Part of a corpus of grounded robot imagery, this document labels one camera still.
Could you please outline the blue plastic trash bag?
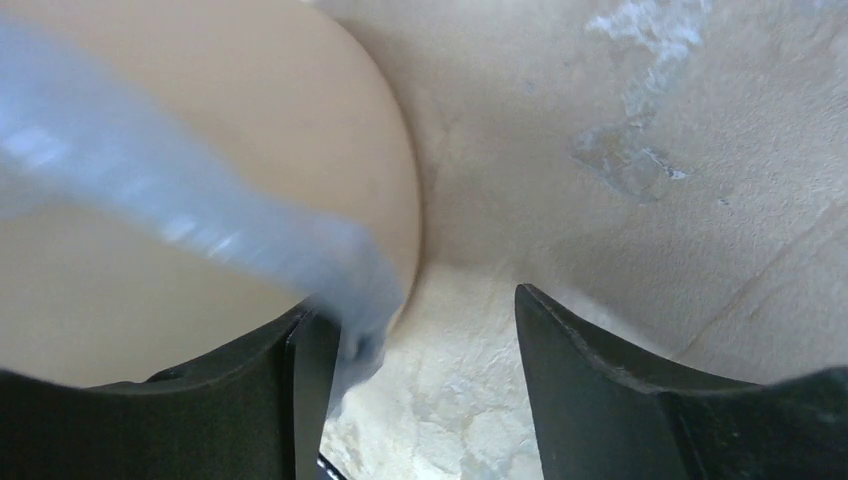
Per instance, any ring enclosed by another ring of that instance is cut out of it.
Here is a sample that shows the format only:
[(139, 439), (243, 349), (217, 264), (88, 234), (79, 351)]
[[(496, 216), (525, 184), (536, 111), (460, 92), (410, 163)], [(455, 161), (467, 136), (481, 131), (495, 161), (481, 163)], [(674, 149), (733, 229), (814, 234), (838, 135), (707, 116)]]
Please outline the blue plastic trash bag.
[(86, 54), (1, 18), (1, 171), (313, 297), (341, 331), (330, 409), (382, 366), (400, 277), (369, 230), (270, 198)]

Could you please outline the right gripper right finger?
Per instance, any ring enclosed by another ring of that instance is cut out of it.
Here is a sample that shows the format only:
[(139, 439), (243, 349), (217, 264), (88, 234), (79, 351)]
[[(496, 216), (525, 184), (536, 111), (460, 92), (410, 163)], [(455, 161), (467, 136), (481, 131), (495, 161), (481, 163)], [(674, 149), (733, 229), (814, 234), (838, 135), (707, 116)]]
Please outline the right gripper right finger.
[(843, 479), (847, 371), (768, 385), (630, 343), (530, 284), (515, 319), (547, 479)]

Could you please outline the beige paper trash bin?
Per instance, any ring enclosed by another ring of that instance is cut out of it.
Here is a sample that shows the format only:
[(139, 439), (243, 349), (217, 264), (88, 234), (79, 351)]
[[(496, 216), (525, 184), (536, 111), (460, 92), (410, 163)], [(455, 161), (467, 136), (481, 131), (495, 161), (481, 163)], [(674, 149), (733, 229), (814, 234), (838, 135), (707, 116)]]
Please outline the beige paper trash bin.
[(348, 388), (382, 363), (420, 241), (398, 103), (317, 9), (2, 3), (4, 369), (139, 380), (311, 297)]

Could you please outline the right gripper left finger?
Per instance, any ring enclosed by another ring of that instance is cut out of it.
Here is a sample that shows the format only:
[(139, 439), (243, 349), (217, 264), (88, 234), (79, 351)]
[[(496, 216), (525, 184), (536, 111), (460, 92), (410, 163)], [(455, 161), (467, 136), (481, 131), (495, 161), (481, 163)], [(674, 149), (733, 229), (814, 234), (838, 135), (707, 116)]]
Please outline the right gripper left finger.
[(1, 375), (5, 479), (315, 479), (339, 340), (296, 307), (142, 383)]

